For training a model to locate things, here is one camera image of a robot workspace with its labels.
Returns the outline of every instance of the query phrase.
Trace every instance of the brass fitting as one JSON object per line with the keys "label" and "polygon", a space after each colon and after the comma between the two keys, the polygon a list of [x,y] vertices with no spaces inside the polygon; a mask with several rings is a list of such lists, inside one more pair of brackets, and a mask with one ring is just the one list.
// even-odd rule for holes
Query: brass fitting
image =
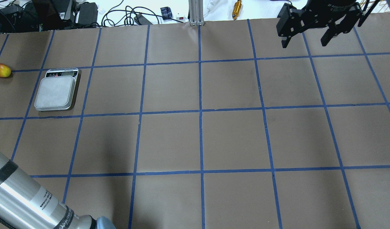
{"label": "brass fitting", "polygon": [[237,0],[236,3],[234,3],[233,7],[233,13],[231,13],[231,17],[233,20],[236,20],[240,13],[240,8],[242,7],[242,0]]}

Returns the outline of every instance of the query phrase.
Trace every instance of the red and yellow fruit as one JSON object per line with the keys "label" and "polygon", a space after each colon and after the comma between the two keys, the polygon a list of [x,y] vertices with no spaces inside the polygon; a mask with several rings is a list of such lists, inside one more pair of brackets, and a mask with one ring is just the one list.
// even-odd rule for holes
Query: red and yellow fruit
{"label": "red and yellow fruit", "polygon": [[0,78],[9,77],[10,75],[11,75],[10,67],[0,63]]}

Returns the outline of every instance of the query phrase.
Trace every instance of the blue tape grid line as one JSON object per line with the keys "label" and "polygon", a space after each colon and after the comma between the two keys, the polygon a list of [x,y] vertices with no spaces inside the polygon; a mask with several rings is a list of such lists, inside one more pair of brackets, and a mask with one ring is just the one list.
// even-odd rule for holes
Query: blue tape grid line
{"label": "blue tape grid line", "polygon": [[[367,53],[367,55],[390,55],[390,52],[376,52]],[[339,54],[339,55],[313,55],[312,58],[331,58],[331,57],[352,57],[352,56],[364,56],[364,54]],[[268,60],[268,59],[299,59],[309,58],[309,56],[290,56],[290,57],[269,57],[269,58],[257,58],[257,60]],[[201,63],[214,63],[214,62],[232,62],[232,61],[253,61],[254,58],[246,59],[217,59],[217,60],[201,60]],[[179,62],[159,62],[159,63],[147,63],[146,65],[169,65],[169,64],[196,64],[199,61],[179,61]],[[115,67],[131,67],[131,66],[144,66],[144,64],[115,64],[115,65],[99,65],[93,68],[115,68]],[[74,66],[74,68],[84,69],[92,68],[91,66]],[[23,69],[13,70],[12,72],[37,72],[40,69]],[[43,68],[42,71],[47,71],[49,68]]]}
{"label": "blue tape grid line", "polygon": [[138,150],[140,143],[140,133],[141,133],[141,120],[143,113],[143,103],[144,103],[144,90],[145,90],[145,73],[147,71],[147,56],[148,56],[148,41],[150,38],[150,25],[147,28],[147,40],[145,42],[145,58],[144,58],[144,74],[143,74],[143,82],[141,88],[141,102],[140,102],[140,113],[138,119],[138,130],[137,130],[137,143],[135,145],[135,159],[134,159],[134,174],[132,177],[132,188],[131,188],[131,203],[130,203],[130,213],[128,219],[128,229],[131,229],[132,226],[132,213],[134,209],[134,197],[135,197],[135,182],[136,182],[136,173],[137,173],[137,163],[138,163]]}
{"label": "blue tape grid line", "polygon": [[344,179],[344,183],[345,183],[345,187],[346,187],[346,192],[347,192],[347,194],[348,194],[349,203],[351,204],[351,209],[352,209],[352,213],[353,213],[353,218],[355,219],[356,228],[357,228],[357,229],[360,229],[358,216],[356,215],[356,210],[355,210],[355,206],[354,206],[354,204],[353,204],[353,199],[352,199],[352,195],[351,195],[351,190],[349,189],[348,179],[346,178],[345,169],[344,169],[344,166],[343,166],[343,163],[342,163],[342,158],[341,158],[341,155],[340,155],[340,153],[339,153],[338,143],[336,142],[336,137],[335,137],[335,133],[334,133],[334,131],[333,131],[332,122],[331,122],[331,120],[330,120],[330,116],[329,116],[328,108],[327,108],[327,105],[326,105],[326,102],[325,102],[325,98],[323,97],[323,92],[322,92],[322,89],[321,89],[321,84],[320,84],[320,81],[319,81],[319,78],[318,78],[318,75],[317,75],[317,71],[316,71],[316,69],[315,69],[314,61],[313,61],[313,59],[312,59],[312,57],[311,57],[311,51],[309,50],[308,42],[307,42],[307,39],[306,39],[304,33],[302,33],[302,37],[304,38],[304,43],[305,43],[305,46],[306,46],[306,48],[307,48],[308,56],[310,57],[309,59],[310,59],[310,62],[311,62],[312,70],[313,70],[313,72],[314,72],[315,80],[317,81],[318,90],[319,90],[319,93],[320,93],[320,95],[321,95],[321,100],[322,100],[322,102],[323,102],[323,108],[324,108],[324,110],[325,110],[326,119],[328,120],[329,129],[330,129],[330,133],[331,133],[331,135],[332,135],[333,143],[334,143],[334,145],[335,145],[336,154],[337,154],[338,160],[339,160],[339,167],[340,167],[340,170],[341,170],[341,172],[342,172],[342,177],[343,177],[343,179]]}
{"label": "blue tape grid line", "polygon": [[39,79],[40,79],[41,74],[42,74],[42,68],[44,67],[45,62],[46,62],[46,58],[48,57],[49,49],[51,48],[54,35],[55,35],[55,31],[52,32],[51,40],[49,41],[49,45],[48,45],[48,48],[46,49],[45,57],[44,57],[43,62],[42,62],[41,70],[39,70],[38,78],[36,79],[35,86],[33,87],[33,92],[32,92],[32,95],[31,95],[31,99],[29,100],[28,108],[26,109],[25,117],[24,117],[24,120],[22,122],[22,126],[21,126],[21,129],[19,131],[18,138],[17,138],[17,141],[15,143],[14,150],[12,152],[11,160],[14,160],[15,153],[16,153],[16,150],[18,148],[18,144],[19,144],[19,141],[21,139],[22,132],[24,130],[26,119],[28,118],[29,110],[30,110],[31,105],[32,105],[33,97],[35,96],[36,88],[38,87]]}
{"label": "blue tape grid line", "polygon": [[356,28],[355,28],[355,27],[353,28],[353,31],[355,32],[356,37],[358,38],[360,47],[362,48],[363,54],[365,55],[366,61],[367,61],[368,65],[369,65],[369,68],[371,69],[371,72],[372,72],[372,74],[373,74],[374,80],[376,81],[377,86],[379,87],[380,93],[381,93],[381,95],[383,96],[384,102],[385,102],[385,104],[386,104],[386,106],[387,106],[387,109],[388,109],[389,112],[390,112],[390,104],[389,104],[389,102],[387,101],[387,97],[386,97],[386,95],[384,94],[383,89],[381,88],[381,84],[380,84],[380,82],[379,82],[379,80],[378,80],[378,78],[377,78],[376,73],[374,72],[374,69],[373,69],[372,64],[371,64],[371,62],[370,62],[370,60],[369,60],[368,54],[366,53],[366,50],[365,50],[365,48],[364,48],[364,46],[363,46],[363,44],[362,44],[362,41],[360,40],[359,33],[358,33],[358,31],[356,31]]}
{"label": "blue tape grid line", "polygon": [[250,25],[250,20],[249,19],[247,19],[247,25],[249,27],[250,39],[252,41],[254,65],[255,65],[255,68],[256,68],[256,76],[257,76],[257,85],[259,87],[260,102],[261,102],[261,107],[262,107],[262,111],[263,111],[263,122],[264,122],[264,129],[265,129],[265,133],[266,133],[267,147],[268,147],[269,158],[270,158],[270,169],[271,169],[271,172],[272,172],[272,180],[273,180],[275,207],[277,209],[278,226],[279,226],[280,229],[282,229],[280,204],[279,204],[279,201],[278,201],[277,183],[275,181],[275,168],[274,168],[273,155],[272,155],[271,144],[270,144],[269,129],[268,129],[268,126],[267,126],[266,109],[265,109],[265,106],[264,106],[263,95],[262,95],[262,92],[261,92],[259,66],[257,64],[256,48],[254,46],[252,27]]}
{"label": "blue tape grid line", "polygon": [[70,165],[69,165],[69,171],[68,171],[68,176],[67,176],[67,180],[66,180],[66,186],[65,186],[65,191],[64,191],[64,194],[63,194],[62,203],[66,202],[67,191],[69,189],[69,183],[70,183],[72,169],[73,169],[73,164],[74,164],[74,158],[76,156],[77,144],[79,142],[79,137],[80,137],[80,130],[82,129],[84,109],[86,107],[87,95],[89,93],[90,81],[91,81],[92,74],[93,74],[93,66],[94,66],[94,63],[96,61],[97,49],[99,48],[99,42],[100,42],[100,35],[101,35],[101,33],[102,33],[102,28],[99,28],[99,34],[97,35],[97,42],[96,42],[96,47],[95,47],[95,51],[94,51],[94,55],[93,55],[93,61],[92,61],[92,65],[90,67],[89,80],[87,81],[87,88],[86,88],[86,92],[84,93],[82,113],[80,115],[80,121],[79,121],[79,127],[77,129],[76,139],[74,141],[74,148],[73,148],[73,153],[72,153],[72,159],[71,159]]}
{"label": "blue tape grid line", "polygon": [[201,159],[201,209],[202,209],[202,229],[205,229],[205,182],[203,174],[203,131],[202,131],[202,52],[201,48],[201,26],[198,26],[198,54],[199,54],[199,146]]}
{"label": "blue tape grid line", "polygon": [[5,47],[5,44],[7,43],[8,36],[10,36],[10,35],[9,35],[9,34],[7,34],[7,36],[5,37],[5,40],[4,40],[4,43],[3,43],[3,46],[1,47],[1,50],[0,50],[0,57],[1,57],[1,54],[3,53],[3,50],[4,50],[4,47]]}
{"label": "blue tape grid line", "polygon": [[[385,106],[386,103],[359,103],[359,104],[331,104],[326,105],[327,107],[355,107],[355,106]],[[306,105],[306,106],[274,106],[265,107],[265,110],[272,109],[298,109],[298,108],[318,108],[323,105]],[[215,111],[239,111],[239,110],[262,110],[261,107],[246,107],[246,108],[221,108],[221,109],[202,109],[202,112],[215,112]],[[176,113],[197,113],[199,110],[166,110],[166,111],[149,111],[142,112],[143,115],[156,115],[156,114],[176,114]],[[132,113],[107,113],[107,114],[84,114],[83,117],[97,117],[97,116],[124,116],[124,115],[139,115],[139,112]],[[68,118],[80,118],[81,115],[68,115],[68,116],[46,116],[37,117],[31,116],[26,119],[68,119]],[[24,119],[23,117],[6,117],[0,118],[0,120],[15,120]]]}
{"label": "blue tape grid line", "polygon": [[[363,166],[344,166],[345,170],[366,170],[366,169],[390,169],[390,165],[363,165]],[[275,171],[326,171],[340,170],[337,167],[309,167],[309,168],[276,168]],[[156,172],[127,172],[127,173],[97,173],[97,174],[72,174],[71,177],[128,177],[128,176],[160,176],[176,174],[214,174],[214,173],[245,173],[245,172],[272,172],[267,169],[239,169],[239,170],[184,170],[184,171],[156,171]],[[68,174],[48,174],[31,175],[32,178],[64,178]]]}

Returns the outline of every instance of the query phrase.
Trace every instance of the digital kitchen scale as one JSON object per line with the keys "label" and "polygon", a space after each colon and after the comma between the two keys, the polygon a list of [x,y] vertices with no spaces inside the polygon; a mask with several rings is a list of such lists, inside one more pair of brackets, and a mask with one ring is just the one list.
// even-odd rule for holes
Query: digital kitchen scale
{"label": "digital kitchen scale", "polygon": [[77,68],[49,69],[39,83],[35,109],[68,110],[72,106],[78,77]]}

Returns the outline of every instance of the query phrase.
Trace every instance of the black equipment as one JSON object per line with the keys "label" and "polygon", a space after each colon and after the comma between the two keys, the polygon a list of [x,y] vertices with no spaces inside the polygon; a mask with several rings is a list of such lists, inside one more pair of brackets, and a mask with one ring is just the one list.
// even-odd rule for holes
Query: black equipment
{"label": "black equipment", "polygon": [[74,23],[75,0],[32,0],[25,8],[10,4],[0,9],[0,32],[66,29]]}
{"label": "black equipment", "polygon": [[64,29],[74,22],[76,15],[75,0],[32,0],[43,30]]}
{"label": "black equipment", "polygon": [[146,19],[142,14],[137,14],[137,16],[134,17],[135,23],[138,25],[149,25],[152,24],[148,19]]}
{"label": "black equipment", "polygon": [[368,7],[369,0],[363,10],[355,0],[308,0],[302,9],[285,3],[278,14],[280,20],[277,24],[278,36],[282,38],[282,47],[287,48],[293,36],[307,29],[328,27],[321,38],[322,46],[326,46],[333,37],[350,32],[356,22],[359,21],[358,27],[361,27],[379,1],[375,0],[366,14],[364,11]]}
{"label": "black equipment", "polygon": [[97,22],[98,7],[96,3],[80,4],[78,24],[91,25]]}
{"label": "black equipment", "polygon": [[22,18],[23,11],[23,8],[16,5],[7,6],[0,9],[3,17],[3,21],[0,23],[0,32],[17,32],[17,27]]}

